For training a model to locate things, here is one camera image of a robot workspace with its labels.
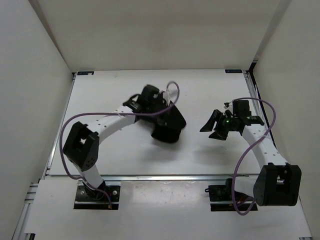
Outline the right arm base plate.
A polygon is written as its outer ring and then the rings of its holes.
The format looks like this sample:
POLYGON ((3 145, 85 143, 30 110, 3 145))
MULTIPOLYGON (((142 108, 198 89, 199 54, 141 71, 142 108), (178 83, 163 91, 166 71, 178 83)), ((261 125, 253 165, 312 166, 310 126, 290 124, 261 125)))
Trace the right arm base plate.
MULTIPOLYGON (((232 179, 227 178, 225 183, 211 184, 204 190, 209 196, 211 212, 235 212, 231 194, 232 179)), ((235 191, 236 205, 241 212, 245 212, 253 198, 235 191)))

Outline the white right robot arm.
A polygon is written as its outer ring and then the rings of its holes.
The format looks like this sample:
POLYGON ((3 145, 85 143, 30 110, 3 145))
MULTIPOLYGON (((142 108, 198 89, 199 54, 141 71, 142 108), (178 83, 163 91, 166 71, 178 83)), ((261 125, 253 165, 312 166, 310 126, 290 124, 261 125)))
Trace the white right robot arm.
POLYGON ((211 132, 209 138, 225 141, 229 132, 238 132, 249 144, 260 167, 257 178, 238 176, 226 182, 224 193, 234 202, 242 195, 250 197, 258 206, 295 206, 298 201, 302 171, 289 164, 267 138, 263 120, 250 110, 214 110, 200 129, 211 132))

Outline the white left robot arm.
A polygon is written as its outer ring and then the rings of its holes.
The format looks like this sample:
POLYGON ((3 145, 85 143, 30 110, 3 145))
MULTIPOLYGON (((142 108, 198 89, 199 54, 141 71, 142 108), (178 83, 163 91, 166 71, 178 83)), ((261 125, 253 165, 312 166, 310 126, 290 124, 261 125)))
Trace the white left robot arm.
POLYGON ((140 119, 156 120, 157 117, 169 113, 174 106, 173 101, 159 94, 156 98, 151 97, 150 100, 142 102, 130 98, 113 112, 80 113, 71 117, 61 129, 61 138, 72 120, 82 116, 102 116, 91 123, 77 121, 72 125, 65 142, 59 146, 65 172, 73 180, 82 180, 87 194, 93 200, 100 200, 105 194, 106 186, 96 166, 100 144, 140 119))

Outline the black skirt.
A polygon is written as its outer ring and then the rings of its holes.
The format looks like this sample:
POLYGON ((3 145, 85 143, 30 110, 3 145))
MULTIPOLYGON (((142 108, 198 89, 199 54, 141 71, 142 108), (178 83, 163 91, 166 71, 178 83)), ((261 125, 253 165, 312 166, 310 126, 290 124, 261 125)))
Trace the black skirt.
POLYGON ((153 119, 154 127, 151 137, 163 143, 176 143, 187 122, 179 109, 174 105, 171 109, 153 119))

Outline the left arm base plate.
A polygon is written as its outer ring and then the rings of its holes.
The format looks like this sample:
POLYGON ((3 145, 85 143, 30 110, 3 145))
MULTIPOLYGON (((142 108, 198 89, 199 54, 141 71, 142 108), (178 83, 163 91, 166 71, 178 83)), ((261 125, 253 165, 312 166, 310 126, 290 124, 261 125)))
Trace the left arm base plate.
POLYGON ((102 192, 95 194, 91 189, 86 187, 82 182, 77 184, 73 208, 75 210, 118 210, 120 201, 120 185, 107 184, 104 191, 108 194, 109 199, 102 192))

